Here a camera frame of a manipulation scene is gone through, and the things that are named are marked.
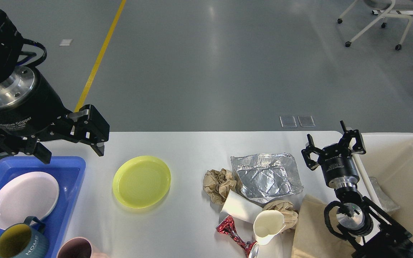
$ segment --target blue tray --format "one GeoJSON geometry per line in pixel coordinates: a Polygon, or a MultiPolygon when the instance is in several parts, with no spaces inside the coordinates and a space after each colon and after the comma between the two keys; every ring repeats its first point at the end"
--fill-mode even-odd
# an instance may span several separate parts
{"type": "Polygon", "coordinates": [[[19,175],[32,171],[49,173],[59,184],[57,204],[51,214],[43,220],[46,224],[44,235],[50,242],[46,258],[55,258],[62,245],[84,179],[84,170],[85,161],[80,157],[52,157],[48,165],[35,157],[6,157],[0,160],[0,189],[19,175]]]}

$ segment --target yellow floor line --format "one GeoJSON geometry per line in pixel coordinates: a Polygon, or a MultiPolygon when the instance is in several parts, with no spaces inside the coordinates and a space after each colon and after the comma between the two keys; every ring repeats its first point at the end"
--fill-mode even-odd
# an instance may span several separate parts
{"type": "Polygon", "coordinates": [[[79,108],[81,108],[84,105],[85,98],[87,97],[87,94],[89,93],[90,87],[92,86],[93,80],[95,78],[96,72],[98,71],[98,67],[100,67],[101,60],[103,59],[103,56],[105,55],[106,49],[108,48],[109,41],[111,40],[111,37],[113,36],[114,29],[116,28],[116,24],[119,21],[119,17],[122,13],[123,7],[125,5],[125,2],[127,0],[122,0],[119,9],[116,13],[116,16],[114,17],[113,23],[111,24],[111,27],[109,28],[108,35],[106,35],[105,42],[103,42],[103,45],[101,46],[100,52],[98,54],[98,57],[95,60],[95,65],[93,65],[92,71],[90,72],[89,78],[87,79],[87,83],[85,84],[84,89],[82,90],[81,97],[79,98],[79,101],[77,102],[76,108],[74,109],[75,112],[79,111],[79,108]]]}

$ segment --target red wrapper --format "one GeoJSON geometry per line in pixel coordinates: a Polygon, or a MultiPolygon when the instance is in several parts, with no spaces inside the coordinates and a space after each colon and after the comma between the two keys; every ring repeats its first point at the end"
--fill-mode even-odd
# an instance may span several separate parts
{"type": "Polygon", "coordinates": [[[243,248],[245,251],[246,257],[254,258],[257,256],[257,252],[259,250],[259,245],[257,245],[256,241],[254,242],[244,242],[237,234],[237,230],[235,228],[234,218],[228,215],[221,224],[216,227],[216,231],[228,235],[231,237],[238,245],[243,248]]]}

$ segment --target gray floor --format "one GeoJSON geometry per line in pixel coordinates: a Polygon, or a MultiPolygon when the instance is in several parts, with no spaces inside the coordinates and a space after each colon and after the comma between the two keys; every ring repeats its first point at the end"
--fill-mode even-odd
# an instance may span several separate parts
{"type": "MultiPolygon", "coordinates": [[[[0,0],[24,37],[48,48],[39,66],[74,109],[119,1],[0,0]],[[73,39],[71,46],[58,46],[73,39]]],[[[281,115],[316,127],[413,132],[413,24],[377,23],[344,0],[128,0],[86,103],[112,131],[274,131],[281,115]]]]}

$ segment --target white paper cup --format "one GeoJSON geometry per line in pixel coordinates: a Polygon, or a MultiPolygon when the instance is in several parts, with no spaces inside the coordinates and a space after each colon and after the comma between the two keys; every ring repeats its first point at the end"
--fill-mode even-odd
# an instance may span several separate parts
{"type": "Polygon", "coordinates": [[[259,245],[267,245],[285,227],[285,216],[279,211],[259,213],[253,224],[254,238],[259,245]]]}
{"type": "Polygon", "coordinates": [[[226,212],[235,219],[253,223],[257,215],[262,212],[262,208],[234,191],[229,191],[221,212],[226,212]]]}

